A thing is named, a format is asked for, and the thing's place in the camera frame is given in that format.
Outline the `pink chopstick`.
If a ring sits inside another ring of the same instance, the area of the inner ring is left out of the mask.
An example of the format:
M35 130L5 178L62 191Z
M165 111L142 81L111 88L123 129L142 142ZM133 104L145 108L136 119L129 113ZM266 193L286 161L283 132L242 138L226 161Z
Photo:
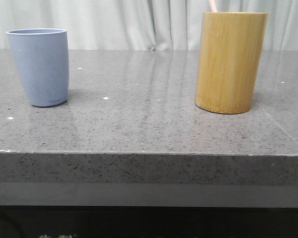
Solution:
M209 5L210 5L210 8L211 8L212 12L217 12L218 11L215 0L209 0Z

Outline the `blue plastic cup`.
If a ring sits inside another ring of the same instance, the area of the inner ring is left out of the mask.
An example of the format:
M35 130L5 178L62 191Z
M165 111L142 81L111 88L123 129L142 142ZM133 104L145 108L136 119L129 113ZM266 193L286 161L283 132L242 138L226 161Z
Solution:
M30 103L36 107L64 103L69 88L67 31L38 28L11 30L6 34Z

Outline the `white pleated curtain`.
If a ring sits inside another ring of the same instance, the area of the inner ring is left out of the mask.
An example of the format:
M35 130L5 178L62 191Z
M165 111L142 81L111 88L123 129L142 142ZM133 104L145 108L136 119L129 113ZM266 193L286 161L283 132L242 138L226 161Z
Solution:
M298 51L298 0L218 0L221 12L266 12L263 48ZM0 0L7 31L59 28L71 50L197 50L206 0Z

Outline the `bamboo cylinder holder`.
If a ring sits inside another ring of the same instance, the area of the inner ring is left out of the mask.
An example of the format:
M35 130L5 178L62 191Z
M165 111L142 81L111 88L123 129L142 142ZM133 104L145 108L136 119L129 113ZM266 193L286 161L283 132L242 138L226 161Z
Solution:
M267 13L205 12L195 104L209 112L250 110Z

